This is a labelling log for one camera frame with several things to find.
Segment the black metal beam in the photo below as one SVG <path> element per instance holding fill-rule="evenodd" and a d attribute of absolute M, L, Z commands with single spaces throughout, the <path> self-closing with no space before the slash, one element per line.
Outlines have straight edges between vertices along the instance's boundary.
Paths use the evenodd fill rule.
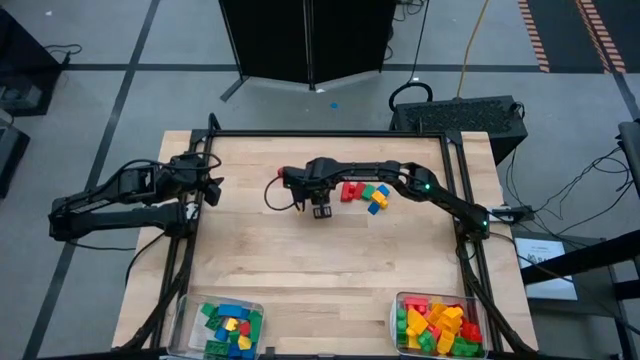
<path fill-rule="evenodd" d="M 620 235 L 595 245 L 569 251 L 542 263 L 521 269 L 523 283 L 531 285 L 638 258 L 640 266 L 640 230 Z"/>

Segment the clear plastic bin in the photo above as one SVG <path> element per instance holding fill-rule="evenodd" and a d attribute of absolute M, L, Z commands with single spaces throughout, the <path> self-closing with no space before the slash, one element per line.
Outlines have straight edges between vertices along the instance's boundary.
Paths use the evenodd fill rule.
<path fill-rule="evenodd" d="M 407 306 L 404 303 L 405 297 L 427 298 L 428 306 L 427 307 L 411 306 L 411 305 Z M 485 359 L 478 359 L 475 356 L 456 357 L 456 356 L 453 356 L 450 352 L 447 355 L 440 355 L 437 353 L 436 350 L 434 351 L 433 354 L 426 354 L 422 352 L 421 349 L 420 350 L 409 349 L 407 347 L 407 344 L 405 346 L 399 346 L 396 343 L 396 332 L 395 332 L 396 309 L 398 307 L 403 307 L 407 312 L 410 308 L 415 308 L 427 320 L 427 317 L 431 311 L 431 306 L 433 303 L 443 303 L 448 307 L 460 307 L 464 311 L 464 315 L 462 317 L 462 323 L 471 322 L 479 326 L 481 333 L 483 335 L 483 341 L 480 344 L 478 344 L 478 346 L 481 345 L 487 351 L 487 356 Z M 427 322 L 428 322 L 428 325 L 433 325 L 439 328 L 437 326 L 438 321 L 436 323 L 430 323 L 427 320 Z M 401 356 L 405 358 L 409 358 L 410 360 L 487 360 L 488 359 L 488 353 L 490 350 L 490 344 L 489 344 L 490 335 L 488 331 L 486 311 L 484 310 L 480 302 L 477 299 L 472 297 L 446 296 L 446 295 L 435 295 L 435 294 L 415 293 L 415 292 L 399 292 L 396 294 L 395 299 L 391 305 L 390 316 L 389 316 L 389 328 L 390 328 L 390 335 L 396 351 Z M 455 338 L 461 337 L 460 330 L 458 331 L 457 334 L 454 334 L 454 335 L 455 335 Z"/>
<path fill-rule="evenodd" d="M 227 357 L 207 356 L 204 353 L 205 345 L 208 340 L 218 341 L 214 335 L 216 331 L 205 327 L 206 321 L 210 318 L 200 312 L 204 303 L 210 303 L 216 307 L 218 315 L 218 307 L 220 304 L 234 304 L 242 306 L 245 309 L 246 318 L 237 319 L 240 323 L 249 321 L 248 315 L 251 311 L 259 311 L 263 315 L 264 325 L 264 307 L 258 303 L 238 300 L 233 298 L 219 296 L 204 296 L 188 294 L 183 296 L 178 302 L 178 309 L 172 321 L 172 327 L 167 345 L 167 352 L 172 357 L 182 358 L 184 360 L 230 360 Z M 260 339 L 257 343 L 253 343 L 257 350 Z"/>

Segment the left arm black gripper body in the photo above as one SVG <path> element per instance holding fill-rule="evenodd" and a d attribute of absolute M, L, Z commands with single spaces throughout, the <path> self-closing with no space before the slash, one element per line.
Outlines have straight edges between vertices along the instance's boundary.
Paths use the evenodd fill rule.
<path fill-rule="evenodd" d="M 222 160 L 211 153 L 183 153 L 160 166 L 161 191 L 193 191 L 207 185 L 211 170 Z"/>

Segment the white printed sheet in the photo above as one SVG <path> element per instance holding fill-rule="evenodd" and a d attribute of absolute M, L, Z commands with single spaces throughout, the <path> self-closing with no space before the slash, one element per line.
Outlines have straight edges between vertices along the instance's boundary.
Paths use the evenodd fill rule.
<path fill-rule="evenodd" d="M 565 254 L 561 242 L 516 237 L 515 244 L 521 269 Z M 529 299 L 578 300 L 571 276 L 526 285 L 525 291 Z"/>

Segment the black post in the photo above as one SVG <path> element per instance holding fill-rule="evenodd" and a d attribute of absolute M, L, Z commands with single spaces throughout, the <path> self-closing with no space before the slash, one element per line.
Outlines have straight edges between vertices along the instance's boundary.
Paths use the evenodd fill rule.
<path fill-rule="evenodd" d="M 625 153 L 636 192 L 640 197 L 640 118 L 618 125 L 618 144 Z"/>

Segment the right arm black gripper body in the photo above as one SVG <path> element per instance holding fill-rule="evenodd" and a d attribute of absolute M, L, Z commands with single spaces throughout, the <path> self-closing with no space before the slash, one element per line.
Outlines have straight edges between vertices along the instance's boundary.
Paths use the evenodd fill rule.
<path fill-rule="evenodd" d="M 329 193 L 336 187 L 338 162 L 319 157 L 306 163 L 304 168 L 283 167 L 283 186 L 291 191 L 296 205 L 307 200 L 312 205 L 328 205 Z"/>

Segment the black folding partition screen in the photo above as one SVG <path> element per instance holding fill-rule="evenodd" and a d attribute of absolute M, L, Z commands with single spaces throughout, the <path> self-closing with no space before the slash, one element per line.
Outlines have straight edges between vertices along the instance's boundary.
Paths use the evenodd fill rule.
<path fill-rule="evenodd" d="M 218 0 L 239 75 L 305 84 L 381 71 L 396 0 Z"/>

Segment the black equipment box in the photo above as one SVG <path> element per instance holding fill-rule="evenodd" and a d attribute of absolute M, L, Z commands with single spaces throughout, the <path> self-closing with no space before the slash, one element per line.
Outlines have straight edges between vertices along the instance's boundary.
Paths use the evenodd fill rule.
<path fill-rule="evenodd" d="M 22 160 L 30 137 L 15 127 L 15 117 L 0 117 L 0 200 L 4 199 Z"/>

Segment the black perforated computer case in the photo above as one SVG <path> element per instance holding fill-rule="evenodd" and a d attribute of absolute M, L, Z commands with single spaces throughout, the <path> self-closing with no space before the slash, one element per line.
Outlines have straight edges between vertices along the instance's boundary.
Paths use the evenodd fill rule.
<path fill-rule="evenodd" d="M 510 95 L 405 103 L 396 106 L 390 129 L 414 133 L 486 132 L 499 165 L 528 136 L 524 105 Z"/>

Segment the black cabinet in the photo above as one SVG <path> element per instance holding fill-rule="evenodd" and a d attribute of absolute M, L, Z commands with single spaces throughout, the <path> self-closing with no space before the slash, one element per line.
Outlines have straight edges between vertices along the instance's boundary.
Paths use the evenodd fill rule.
<path fill-rule="evenodd" d="M 59 63 L 0 6 L 0 109 L 14 117 L 47 113 Z"/>

